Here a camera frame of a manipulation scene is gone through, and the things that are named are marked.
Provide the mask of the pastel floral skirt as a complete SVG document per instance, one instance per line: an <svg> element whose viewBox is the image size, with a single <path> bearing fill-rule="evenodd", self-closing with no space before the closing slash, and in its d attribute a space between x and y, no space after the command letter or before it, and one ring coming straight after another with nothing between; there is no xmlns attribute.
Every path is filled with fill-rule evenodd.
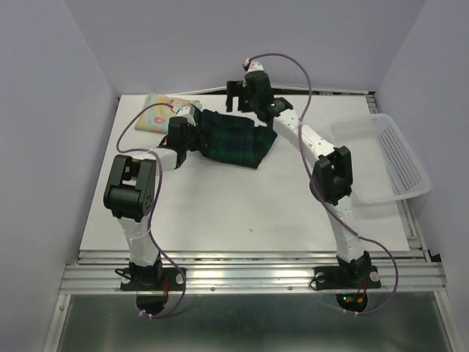
<svg viewBox="0 0 469 352"><path fill-rule="evenodd" d="M202 109L202 103L199 100L187 100L153 93L147 96L144 108L156 103L158 103L158 106L148 109L138 118L134 126L136 130L166 135L169 119L176 116L180 109L186 106L195 106Z"/></svg>

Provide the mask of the dark green plaid skirt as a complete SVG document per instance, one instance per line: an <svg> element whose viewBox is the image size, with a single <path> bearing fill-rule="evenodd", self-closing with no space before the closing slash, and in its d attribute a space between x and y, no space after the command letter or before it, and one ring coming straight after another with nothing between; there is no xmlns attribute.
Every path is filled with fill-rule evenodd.
<svg viewBox="0 0 469 352"><path fill-rule="evenodd" d="M247 117L204 109L194 119L201 137L199 152L223 164L257 169L277 138L272 128Z"/></svg>

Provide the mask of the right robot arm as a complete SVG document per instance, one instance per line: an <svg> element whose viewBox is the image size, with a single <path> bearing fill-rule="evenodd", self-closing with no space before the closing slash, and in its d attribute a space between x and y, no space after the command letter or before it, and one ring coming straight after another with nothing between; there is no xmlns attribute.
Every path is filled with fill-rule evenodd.
<svg viewBox="0 0 469 352"><path fill-rule="evenodd" d="M344 225L351 209L352 159L347 147L336 147L305 125L293 105L273 94L270 79L262 70L245 74L241 81L226 84L226 110L253 112L279 136L290 142L311 166L310 189L325 207L336 242L337 265L317 266L310 286L314 290L377 289L377 267L361 239Z"/></svg>

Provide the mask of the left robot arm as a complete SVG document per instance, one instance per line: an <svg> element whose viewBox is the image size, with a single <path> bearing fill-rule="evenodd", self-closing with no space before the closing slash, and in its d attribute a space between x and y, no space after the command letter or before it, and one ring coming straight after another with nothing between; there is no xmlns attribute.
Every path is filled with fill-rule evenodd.
<svg viewBox="0 0 469 352"><path fill-rule="evenodd" d="M103 204L118 220L128 244L128 267L117 271L125 288L152 290L161 285L163 264L160 249L149 233L149 216L155 209L163 173L180 168L187 153L198 149L195 120L186 114L169 119L167 135L157 147L132 150L142 152L142 157L129 152L114 157Z"/></svg>

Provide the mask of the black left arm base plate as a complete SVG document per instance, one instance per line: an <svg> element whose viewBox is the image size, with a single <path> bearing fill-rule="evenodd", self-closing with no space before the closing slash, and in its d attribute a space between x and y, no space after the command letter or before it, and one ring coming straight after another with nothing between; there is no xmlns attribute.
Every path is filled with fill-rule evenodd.
<svg viewBox="0 0 469 352"><path fill-rule="evenodd" d="M186 291L185 277L176 268L163 268L157 279L132 279L130 270L116 269L120 276L119 290L136 294L136 309L149 319L166 318L180 305Z"/></svg>

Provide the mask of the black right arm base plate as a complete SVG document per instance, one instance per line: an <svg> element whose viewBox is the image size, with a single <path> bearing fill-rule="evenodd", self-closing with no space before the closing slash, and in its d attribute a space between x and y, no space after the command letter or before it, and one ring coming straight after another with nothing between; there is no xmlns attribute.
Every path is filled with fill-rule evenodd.
<svg viewBox="0 0 469 352"><path fill-rule="evenodd" d="M309 287L316 291L336 290L337 308L359 315L367 308L368 291L381 288L381 281L373 265L363 271L350 271L341 266L320 266L314 268Z"/></svg>

